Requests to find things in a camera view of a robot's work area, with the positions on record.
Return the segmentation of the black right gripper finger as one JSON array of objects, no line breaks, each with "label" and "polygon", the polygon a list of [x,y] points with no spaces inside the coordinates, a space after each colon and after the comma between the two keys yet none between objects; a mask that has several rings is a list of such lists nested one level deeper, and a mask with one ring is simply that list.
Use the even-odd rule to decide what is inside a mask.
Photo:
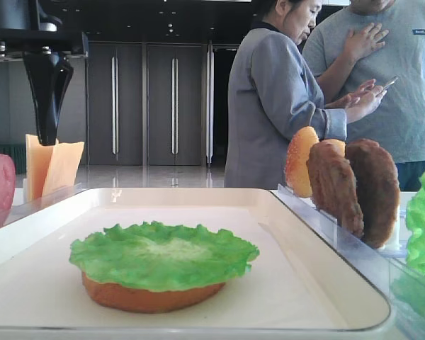
[{"label": "black right gripper finger", "polygon": [[59,53],[59,61],[55,65],[55,137],[57,137],[63,100],[73,74],[74,68],[68,58]]}]

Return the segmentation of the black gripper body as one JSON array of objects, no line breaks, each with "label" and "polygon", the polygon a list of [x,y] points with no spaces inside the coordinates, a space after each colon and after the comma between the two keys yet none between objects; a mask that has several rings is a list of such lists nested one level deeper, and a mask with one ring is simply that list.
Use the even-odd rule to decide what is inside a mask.
[{"label": "black gripper body", "polygon": [[0,1],[0,61],[30,54],[87,57],[88,39],[80,30],[64,28],[39,1]]}]

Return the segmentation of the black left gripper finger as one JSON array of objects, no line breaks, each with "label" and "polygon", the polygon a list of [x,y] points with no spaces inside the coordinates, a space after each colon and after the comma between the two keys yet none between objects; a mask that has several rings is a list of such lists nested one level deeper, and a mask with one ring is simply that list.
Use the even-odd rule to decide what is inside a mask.
[{"label": "black left gripper finger", "polygon": [[39,143],[54,145],[60,115],[60,86],[57,84],[62,64],[58,54],[25,54],[24,66],[35,107]]}]

